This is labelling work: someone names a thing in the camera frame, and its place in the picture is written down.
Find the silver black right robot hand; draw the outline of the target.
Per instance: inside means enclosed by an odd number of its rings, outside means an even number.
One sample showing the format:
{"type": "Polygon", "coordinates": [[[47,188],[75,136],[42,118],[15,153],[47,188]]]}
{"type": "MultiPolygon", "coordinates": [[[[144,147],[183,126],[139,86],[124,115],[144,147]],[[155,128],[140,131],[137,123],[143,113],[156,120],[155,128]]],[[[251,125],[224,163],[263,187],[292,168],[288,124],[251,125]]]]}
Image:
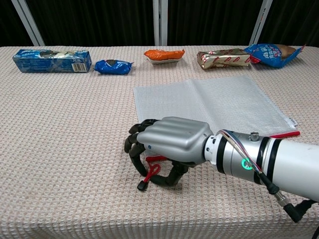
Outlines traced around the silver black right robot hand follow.
{"type": "Polygon", "coordinates": [[[140,159],[145,150],[163,156],[172,162],[171,172],[166,177],[151,176],[150,181],[162,187],[172,187],[190,167],[206,162],[205,144],[213,132],[206,122],[164,117],[161,120],[146,119],[135,124],[130,128],[129,134],[124,143],[124,151],[137,171],[142,176],[147,176],[148,172],[140,159]]]}

